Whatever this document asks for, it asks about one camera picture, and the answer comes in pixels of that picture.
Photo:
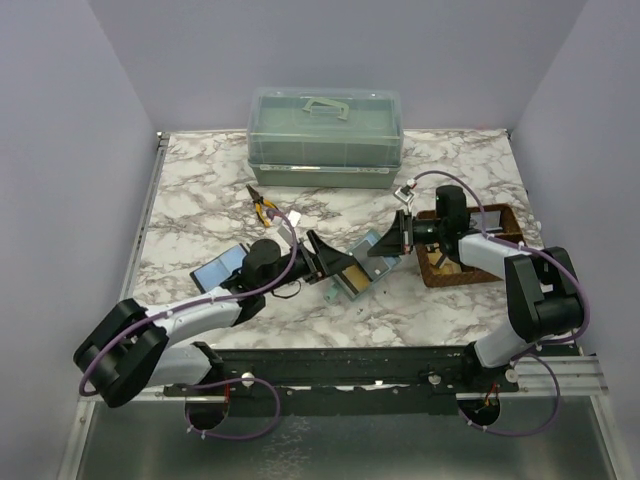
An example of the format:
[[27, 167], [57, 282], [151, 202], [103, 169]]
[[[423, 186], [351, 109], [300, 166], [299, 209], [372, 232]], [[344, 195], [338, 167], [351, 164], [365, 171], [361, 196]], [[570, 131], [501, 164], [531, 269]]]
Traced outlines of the light green card holder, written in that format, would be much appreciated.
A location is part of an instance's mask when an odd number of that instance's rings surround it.
[[337, 303], [340, 295], [346, 297], [350, 301], [354, 301], [359, 297], [372, 292], [374, 285], [387, 276], [401, 262], [399, 256], [374, 258], [367, 256], [369, 248], [380, 238], [381, 235], [377, 230], [370, 229], [346, 251], [347, 254], [352, 255], [357, 260], [357, 265], [359, 265], [370, 278], [371, 284], [369, 288], [358, 296], [353, 297], [345, 288], [345, 285], [340, 280], [339, 275], [337, 275], [333, 277], [332, 284], [324, 295], [326, 302]]

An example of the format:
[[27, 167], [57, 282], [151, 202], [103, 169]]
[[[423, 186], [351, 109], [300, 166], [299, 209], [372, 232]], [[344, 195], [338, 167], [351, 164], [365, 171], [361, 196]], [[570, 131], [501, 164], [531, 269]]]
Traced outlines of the silver grey card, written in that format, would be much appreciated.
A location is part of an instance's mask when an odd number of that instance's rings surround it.
[[470, 227], [476, 230], [484, 228], [487, 233], [503, 232], [502, 212], [500, 210], [486, 210], [484, 214], [473, 212], [470, 214]]

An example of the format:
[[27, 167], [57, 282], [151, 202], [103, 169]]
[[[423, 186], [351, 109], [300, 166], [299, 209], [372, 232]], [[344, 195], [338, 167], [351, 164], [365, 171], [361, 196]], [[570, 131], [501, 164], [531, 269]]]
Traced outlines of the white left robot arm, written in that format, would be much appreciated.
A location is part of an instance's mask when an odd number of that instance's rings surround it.
[[315, 232], [307, 237], [288, 254], [272, 239], [231, 248], [220, 257], [233, 268], [230, 275], [198, 296], [154, 308], [133, 298], [119, 301], [73, 355], [82, 373], [80, 395], [98, 395], [116, 408], [146, 387], [200, 383], [214, 355], [195, 336], [251, 320], [265, 307], [267, 294], [284, 285], [314, 284], [355, 265], [353, 256]]

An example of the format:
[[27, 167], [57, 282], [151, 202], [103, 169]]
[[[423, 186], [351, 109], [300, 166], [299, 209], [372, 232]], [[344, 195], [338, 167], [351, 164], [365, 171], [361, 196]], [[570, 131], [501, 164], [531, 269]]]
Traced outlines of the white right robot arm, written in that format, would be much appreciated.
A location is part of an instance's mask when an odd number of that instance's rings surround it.
[[567, 252], [527, 250], [483, 234], [471, 226], [466, 195], [459, 186], [436, 189], [433, 220], [398, 210], [389, 230], [367, 255], [401, 256], [417, 245], [432, 244], [449, 260], [505, 282], [507, 320], [465, 348], [462, 371], [468, 379], [504, 367], [547, 337], [583, 326], [585, 307]]

